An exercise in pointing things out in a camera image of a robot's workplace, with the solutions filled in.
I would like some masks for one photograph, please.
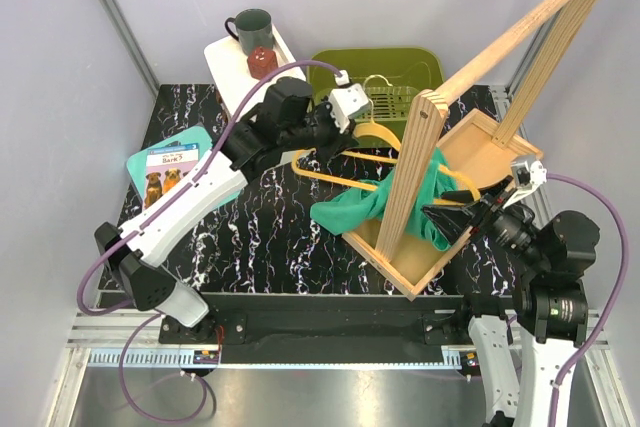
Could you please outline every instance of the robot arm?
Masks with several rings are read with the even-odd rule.
[[[477,349],[485,388],[485,426],[489,427],[547,425],[558,369],[586,338],[588,305],[580,279],[595,262],[600,239],[598,226],[575,211],[561,212],[536,228],[533,212],[517,201],[546,180],[546,171],[539,161],[527,157],[517,158],[512,171],[515,179],[509,176],[485,189],[476,202],[423,207],[450,242],[471,227],[473,236],[489,236],[514,258],[521,385],[508,350],[507,318],[499,298],[480,294],[466,298],[446,327],[468,334]],[[509,189],[512,180],[515,188]],[[572,374],[560,389],[557,427],[567,425]]]
[[[315,148],[319,159],[329,160],[355,145],[352,119],[370,107],[362,87],[334,89],[328,100],[308,111],[311,99],[306,82],[279,79],[267,89],[264,101],[234,125],[221,152],[197,181],[211,152],[150,208],[120,228],[105,222],[96,230],[101,253],[132,236],[109,258],[107,267],[138,310],[156,309],[187,327],[196,326],[209,312],[206,302],[161,267],[178,241],[252,180],[281,165],[284,154]]]

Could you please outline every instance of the mug handle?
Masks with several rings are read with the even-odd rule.
[[[229,24],[235,24],[236,18],[235,17],[229,17],[227,20],[224,21],[224,28],[225,30],[229,33],[229,35],[231,37],[233,37],[236,40],[240,40],[238,38],[238,34],[236,34],[233,30],[231,30],[231,28],[229,27]]]

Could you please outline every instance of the white shelf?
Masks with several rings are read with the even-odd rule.
[[[295,62],[291,51],[282,40],[280,33],[273,27],[273,37],[275,40],[274,51],[278,59],[278,67]],[[258,81],[249,74],[247,56],[242,52],[240,44],[232,37],[225,37],[213,44],[209,44],[204,49],[204,56],[207,59],[209,70],[213,76],[213,82],[222,97],[224,106],[231,116],[238,109],[240,101],[249,92],[251,87]],[[256,103],[262,102],[266,89],[273,82],[281,77],[296,77],[306,80],[302,69],[295,68],[284,72],[273,81],[263,86],[249,101],[245,111],[251,109]]]

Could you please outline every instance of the green plastic basket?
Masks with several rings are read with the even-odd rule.
[[[392,87],[380,78],[367,82],[365,92],[373,102],[374,120],[391,129],[402,140],[409,116],[411,101],[424,89],[435,90],[444,82],[442,66],[438,58],[428,50],[404,47],[386,49],[342,49],[324,50],[313,57],[333,64],[349,73],[352,81],[363,83],[370,75],[386,77]],[[313,86],[314,100],[329,95],[335,88],[331,72],[319,67],[310,67],[307,79]],[[367,112],[356,122],[370,120]],[[388,147],[376,139],[360,140],[361,147]]]

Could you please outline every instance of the black marble tabletop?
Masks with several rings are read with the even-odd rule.
[[[496,117],[488,87],[474,86],[451,106],[444,132],[471,109]],[[213,137],[226,125],[212,85],[163,85],[141,148],[202,124]],[[393,155],[390,149],[378,155]],[[328,166],[313,158],[306,168],[355,179],[380,180],[388,164],[338,156]],[[311,220],[309,209],[344,188],[296,176],[289,165],[265,172],[238,198],[211,212],[171,252],[167,268],[205,292],[289,294],[395,294],[386,281],[342,238]],[[129,188],[119,223],[141,211]],[[502,252],[482,239],[460,252],[425,289],[425,294],[508,294],[513,269]],[[108,276],[102,291],[117,290]]]

